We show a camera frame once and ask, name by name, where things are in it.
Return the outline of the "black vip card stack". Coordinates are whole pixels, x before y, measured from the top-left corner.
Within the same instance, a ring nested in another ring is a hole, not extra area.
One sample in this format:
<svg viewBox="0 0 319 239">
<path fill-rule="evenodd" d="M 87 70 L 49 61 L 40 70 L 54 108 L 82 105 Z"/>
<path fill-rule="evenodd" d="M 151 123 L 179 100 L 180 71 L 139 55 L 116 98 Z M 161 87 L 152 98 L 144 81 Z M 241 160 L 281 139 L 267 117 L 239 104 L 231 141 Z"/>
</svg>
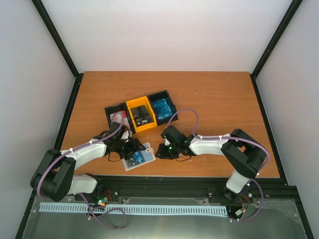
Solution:
<svg viewBox="0 0 319 239">
<path fill-rule="evenodd" d="M 137 127 L 153 122 L 145 105 L 131 108 L 131 112 Z"/>
</svg>

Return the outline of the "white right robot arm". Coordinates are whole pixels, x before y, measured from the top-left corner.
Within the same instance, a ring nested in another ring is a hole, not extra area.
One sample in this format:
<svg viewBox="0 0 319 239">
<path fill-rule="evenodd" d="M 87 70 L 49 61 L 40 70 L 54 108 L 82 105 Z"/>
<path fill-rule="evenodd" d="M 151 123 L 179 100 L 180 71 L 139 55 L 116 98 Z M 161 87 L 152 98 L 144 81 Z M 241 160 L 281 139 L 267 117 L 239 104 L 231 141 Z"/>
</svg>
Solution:
<svg viewBox="0 0 319 239">
<path fill-rule="evenodd" d="M 234 194 L 259 174 L 267 164 L 270 154 L 265 147 L 241 129 L 220 136 L 191 134 L 186 136 L 170 125 L 161 134 L 161 143 L 156 152 L 159 159 L 178 159 L 180 155 L 194 157 L 211 154 L 225 156 L 234 170 L 226 182 L 226 188 Z"/>
</svg>

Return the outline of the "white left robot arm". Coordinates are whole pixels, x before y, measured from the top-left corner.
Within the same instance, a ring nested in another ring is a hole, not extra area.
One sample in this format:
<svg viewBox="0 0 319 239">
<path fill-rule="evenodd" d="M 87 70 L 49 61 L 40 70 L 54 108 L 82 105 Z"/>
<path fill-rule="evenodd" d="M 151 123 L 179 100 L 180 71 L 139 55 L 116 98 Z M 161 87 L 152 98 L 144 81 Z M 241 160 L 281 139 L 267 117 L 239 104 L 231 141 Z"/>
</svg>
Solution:
<svg viewBox="0 0 319 239">
<path fill-rule="evenodd" d="M 46 151 L 30 181 L 38 196 L 48 197 L 55 202 L 65 196 L 84 193 L 92 200 L 103 197 L 104 188 L 96 176 L 76 175 L 74 172 L 84 164 L 115 152 L 120 159 L 131 159 L 136 152 L 146 148 L 122 123 L 112 122 L 108 130 L 101 132 L 87 143 L 59 151 Z"/>
</svg>

